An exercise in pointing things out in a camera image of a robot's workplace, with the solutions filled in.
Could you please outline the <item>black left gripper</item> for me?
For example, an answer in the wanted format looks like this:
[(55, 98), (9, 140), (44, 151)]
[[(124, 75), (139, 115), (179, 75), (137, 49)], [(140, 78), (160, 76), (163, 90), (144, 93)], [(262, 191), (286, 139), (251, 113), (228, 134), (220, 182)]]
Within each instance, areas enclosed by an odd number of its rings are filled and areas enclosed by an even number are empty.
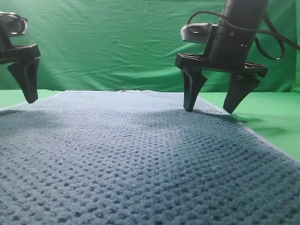
[(5, 28), (0, 26), (0, 63), (12, 63), (8, 71), (15, 78), (27, 103), (38, 99), (37, 76), (40, 50), (37, 44), (13, 45)]

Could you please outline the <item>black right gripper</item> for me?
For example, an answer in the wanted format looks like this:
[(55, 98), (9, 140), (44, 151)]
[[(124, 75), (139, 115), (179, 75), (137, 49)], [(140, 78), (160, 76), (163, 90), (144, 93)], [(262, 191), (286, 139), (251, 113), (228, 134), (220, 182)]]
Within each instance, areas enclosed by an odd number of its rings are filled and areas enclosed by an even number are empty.
[(228, 0), (218, 24), (212, 23), (202, 54), (179, 53), (175, 66), (181, 69), (185, 111), (192, 111), (197, 96), (207, 82), (203, 70), (228, 72), (229, 89), (223, 109), (233, 113), (243, 99), (260, 85), (255, 76), (265, 77), (268, 67), (247, 61), (263, 19), (267, 0)]

